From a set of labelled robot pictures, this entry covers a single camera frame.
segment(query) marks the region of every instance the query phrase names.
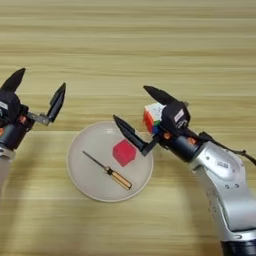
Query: screwdriver handle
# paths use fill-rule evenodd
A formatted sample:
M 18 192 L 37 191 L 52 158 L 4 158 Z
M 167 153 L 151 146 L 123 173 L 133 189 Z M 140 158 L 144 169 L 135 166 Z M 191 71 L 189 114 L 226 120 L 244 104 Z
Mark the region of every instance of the screwdriver handle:
M 118 184 L 124 187 L 127 190 L 130 190 L 132 183 L 124 178 L 120 173 L 113 171 L 110 167 L 106 167 L 106 172 L 115 180 Z

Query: table surface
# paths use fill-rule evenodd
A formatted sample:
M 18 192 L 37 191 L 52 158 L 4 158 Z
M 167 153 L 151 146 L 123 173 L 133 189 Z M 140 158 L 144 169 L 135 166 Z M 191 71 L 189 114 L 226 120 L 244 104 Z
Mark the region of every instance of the table surface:
M 115 204 L 82 195 L 66 155 L 80 130 L 113 113 L 145 133 L 150 84 L 190 103 L 196 132 L 255 156 L 255 17 L 254 0 L 1 0 L 1 81 L 26 67 L 18 95 L 37 113 L 67 83 L 56 123 L 35 125 L 17 150 L 1 255 L 221 255 L 204 192 L 170 152 L 157 147 L 147 187 Z

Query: screwdriver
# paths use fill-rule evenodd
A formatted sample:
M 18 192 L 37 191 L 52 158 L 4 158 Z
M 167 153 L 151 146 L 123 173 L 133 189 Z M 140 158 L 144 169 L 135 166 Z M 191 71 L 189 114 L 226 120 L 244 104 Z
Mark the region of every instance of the screwdriver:
M 104 169 L 104 171 L 111 176 L 113 180 L 115 180 L 118 184 L 120 184 L 122 187 L 124 187 L 127 190 L 130 190 L 132 187 L 132 183 L 129 182 L 127 179 L 125 179 L 120 173 L 112 170 L 109 166 L 104 166 L 99 161 L 97 161 L 95 158 L 93 158 L 91 155 L 89 155 L 87 152 L 83 150 L 83 153 L 88 156 L 92 161 L 94 161 L 96 164 L 98 164 L 101 168 Z

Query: yellow screwdriver handle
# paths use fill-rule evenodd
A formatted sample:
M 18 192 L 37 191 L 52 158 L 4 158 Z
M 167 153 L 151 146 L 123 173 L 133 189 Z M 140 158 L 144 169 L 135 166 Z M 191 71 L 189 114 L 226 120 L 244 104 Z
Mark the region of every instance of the yellow screwdriver handle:
M 121 186 L 123 186 L 125 189 L 130 190 L 132 187 L 132 183 L 129 182 L 126 178 L 124 178 L 120 173 L 113 171 L 111 174 L 111 177 L 113 180 L 118 182 Z

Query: wooden table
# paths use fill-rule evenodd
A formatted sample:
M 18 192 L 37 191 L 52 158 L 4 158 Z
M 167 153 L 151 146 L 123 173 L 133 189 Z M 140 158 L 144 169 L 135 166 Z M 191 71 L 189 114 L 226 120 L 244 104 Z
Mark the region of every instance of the wooden table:
M 81 129 L 113 113 L 146 132 L 151 84 L 190 102 L 196 132 L 255 156 L 255 17 L 254 0 L 1 0 L 1 81 L 26 67 L 18 94 L 38 113 L 67 83 L 56 123 L 36 125 L 17 150 L 1 255 L 221 255 L 203 190 L 170 152 L 157 147 L 148 186 L 116 204 L 82 195 L 66 155 Z

